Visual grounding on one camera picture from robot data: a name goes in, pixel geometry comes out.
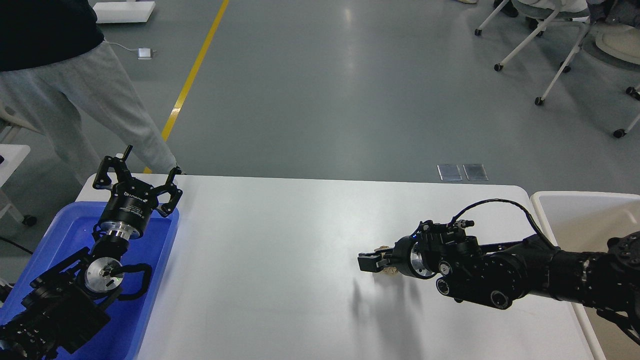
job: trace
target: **screw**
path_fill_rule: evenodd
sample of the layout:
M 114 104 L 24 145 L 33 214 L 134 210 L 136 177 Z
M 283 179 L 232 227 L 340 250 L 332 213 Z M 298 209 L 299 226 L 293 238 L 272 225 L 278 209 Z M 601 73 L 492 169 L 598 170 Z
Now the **screw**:
M 440 263 L 440 273 L 442 273 L 442 275 L 446 276 L 449 275 L 451 273 L 451 266 L 447 263 L 445 263 L 444 261 Z

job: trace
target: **yellow floor line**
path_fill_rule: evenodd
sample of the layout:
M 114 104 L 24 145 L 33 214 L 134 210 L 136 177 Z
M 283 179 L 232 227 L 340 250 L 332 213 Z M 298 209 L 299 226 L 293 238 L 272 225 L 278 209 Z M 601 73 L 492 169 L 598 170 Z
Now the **yellow floor line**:
M 200 52 L 198 53 L 198 57 L 196 61 L 193 63 L 191 67 L 191 71 L 189 72 L 189 76 L 187 76 L 187 80 L 184 82 L 184 86 L 182 86 L 182 91 L 180 91 L 180 95 L 178 95 L 178 99 L 175 101 L 175 105 L 173 105 L 173 110 L 169 115 L 169 119 L 166 121 L 164 125 L 164 129 L 162 130 L 162 139 L 165 141 L 169 138 L 171 131 L 173 130 L 173 125 L 175 125 L 175 121 L 178 119 L 178 115 L 180 115 L 180 110 L 182 110 L 182 105 L 184 101 L 187 99 L 187 95 L 189 95 L 189 91 L 191 90 L 191 85 L 193 85 L 193 81 L 198 75 L 198 70 L 200 70 L 200 66 L 202 65 L 202 61 L 204 60 L 205 55 L 207 55 L 207 50 L 209 50 L 209 46 L 211 45 L 211 41 L 213 40 L 213 36 L 216 34 L 216 30 L 218 30 L 218 26 L 220 25 L 220 21 L 222 20 L 222 16 L 225 14 L 225 10 L 227 9 L 227 5 L 229 4 L 229 0 L 224 0 L 222 5 L 220 6 L 220 10 L 218 10 L 218 14 L 216 15 L 215 20 L 213 20 L 213 24 L 211 25 L 211 29 L 209 29 L 209 33 L 200 48 Z M 145 168 L 145 174 L 150 174 L 151 169 L 148 167 Z

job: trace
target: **gray sweatpants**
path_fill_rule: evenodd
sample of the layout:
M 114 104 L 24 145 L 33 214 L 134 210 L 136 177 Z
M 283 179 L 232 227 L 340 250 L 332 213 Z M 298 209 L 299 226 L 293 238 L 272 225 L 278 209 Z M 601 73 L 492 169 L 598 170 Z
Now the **gray sweatpants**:
M 102 158 L 83 134 L 76 106 L 133 145 L 154 172 L 167 174 L 175 166 L 171 150 L 106 42 L 69 60 L 0 72 L 0 99 L 48 137 L 81 184 Z

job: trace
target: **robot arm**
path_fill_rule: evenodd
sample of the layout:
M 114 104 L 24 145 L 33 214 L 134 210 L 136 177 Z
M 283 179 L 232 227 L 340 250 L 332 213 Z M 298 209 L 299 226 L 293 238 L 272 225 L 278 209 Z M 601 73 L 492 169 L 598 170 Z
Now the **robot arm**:
M 421 222 L 393 248 L 359 254 L 360 269 L 393 267 L 419 279 L 440 274 L 436 288 L 442 295 L 496 309 L 530 293 L 577 302 L 597 309 L 640 345 L 640 232 L 611 238 L 606 253 L 563 251 L 537 226 L 537 233 L 522 241 L 479 245 L 465 233 L 474 223 L 458 220 L 464 211 L 448 224 Z
M 106 156 L 95 176 L 93 187 L 111 190 L 111 197 L 94 227 L 93 248 L 80 249 L 31 282 L 34 290 L 21 303 L 26 309 L 0 325 L 0 359 L 54 359 L 58 347 L 72 354 L 110 321 L 105 310 L 115 300 L 135 300 L 147 292 L 151 266 L 120 261 L 129 240 L 143 236 L 154 209 L 163 217 L 173 212 L 182 195 L 173 178 L 181 171 L 174 168 L 165 184 L 154 188 L 131 176 L 125 164 L 131 149 L 122 158 Z M 113 186 L 111 168 L 118 178 Z M 171 198 L 159 204 L 163 193 Z M 134 272 L 143 273 L 140 289 L 122 294 L 124 275 Z

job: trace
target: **blue plastic tray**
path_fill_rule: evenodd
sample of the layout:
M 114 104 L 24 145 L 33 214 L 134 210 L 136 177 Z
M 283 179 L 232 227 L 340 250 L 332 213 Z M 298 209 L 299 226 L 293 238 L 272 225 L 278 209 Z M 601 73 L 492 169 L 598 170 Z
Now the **blue plastic tray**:
M 9 322 L 24 310 L 20 301 L 33 290 L 29 286 L 33 279 L 81 248 L 93 246 L 93 225 L 100 218 L 105 205 L 105 202 L 74 202 L 58 212 L 4 306 L 0 308 L 0 324 Z M 60 347 L 58 359 L 136 358 L 175 239 L 178 217 L 177 209 L 166 218 L 154 211 L 144 236 L 130 240 L 129 250 L 122 257 L 123 265 L 151 265 L 153 276 L 148 292 L 136 300 L 114 302 L 107 308 L 111 321 L 72 355 Z M 126 274 L 121 285 L 123 293 L 137 291 L 141 280 L 140 274 Z

